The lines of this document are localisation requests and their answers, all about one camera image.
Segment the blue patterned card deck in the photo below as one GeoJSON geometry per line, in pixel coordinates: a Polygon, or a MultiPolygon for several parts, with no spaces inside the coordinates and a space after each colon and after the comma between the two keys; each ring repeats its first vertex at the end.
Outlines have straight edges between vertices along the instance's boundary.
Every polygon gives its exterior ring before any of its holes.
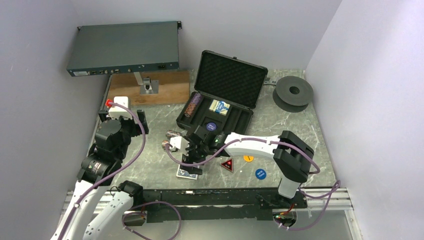
{"type": "Polygon", "coordinates": [[[181,179],[189,179],[189,180],[197,180],[198,179],[197,174],[188,173],[186,170],[182,169],[182,167],[180,165],[178,166],[178,169],[177,169],[177,172],[176,172],[176,177],[181,178],[181,179]]]}

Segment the orange black chip stack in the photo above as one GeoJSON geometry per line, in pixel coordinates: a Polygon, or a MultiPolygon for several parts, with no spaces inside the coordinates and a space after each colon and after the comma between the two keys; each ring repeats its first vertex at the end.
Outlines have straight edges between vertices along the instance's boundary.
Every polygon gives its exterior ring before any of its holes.
{"type": "Polygon", "coordinates": [[[184,111],[184,116],[187,118],[190,118],[193,114],[193,112],[196,109],[196,104],[195,103],[189,103],[187,108],[184,111]]]}

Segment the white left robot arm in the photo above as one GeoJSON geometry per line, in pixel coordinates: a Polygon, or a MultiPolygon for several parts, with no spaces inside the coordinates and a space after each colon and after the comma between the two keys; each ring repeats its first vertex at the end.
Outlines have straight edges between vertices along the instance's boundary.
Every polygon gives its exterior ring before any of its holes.
{"type": "Polygon", "coordinates": [[[137,110],[99,111],[100,124],[87,157],[82,161],[69,205],[51,237],[53,240],[101,240],[114,220],[128,209],[137,210],[144,203],[143,187],[126,180],[97,215],[96,207],[111,189],[133,137],[149,133],[146,114],[137,110]]]}

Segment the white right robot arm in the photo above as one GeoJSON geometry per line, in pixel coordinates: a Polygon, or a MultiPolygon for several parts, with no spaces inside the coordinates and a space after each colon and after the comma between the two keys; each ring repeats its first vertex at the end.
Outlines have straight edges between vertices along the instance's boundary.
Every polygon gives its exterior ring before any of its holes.
{"type": "Polygon", "coordinates": [[[252,156],[270,159],[275,162],[282,178],[279,182],[276,203],[287,208],[295,201],[295,194],[309,175],[320,173],[320,168],[313,161],[314,150],[289,130],[279,135],[253,136],[236,132],[211,131],[199,126],[185,136],[172,137],[170,145],[173,150],[182,153],[181,166],[190,174],[201,175],[196,167],[217,157],[252,156]]]}

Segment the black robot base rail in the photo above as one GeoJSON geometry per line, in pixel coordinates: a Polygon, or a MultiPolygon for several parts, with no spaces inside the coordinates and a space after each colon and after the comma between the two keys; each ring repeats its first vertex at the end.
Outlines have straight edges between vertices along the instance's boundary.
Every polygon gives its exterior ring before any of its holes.
{"type": "Polygon", "coordinates": [[[177,220],[255,219],[271,221],[278,211],[307,208],[306,197],[279,195],[276,187],[144,189],[130,211],[142,211],[147,223],[177,220]]]}

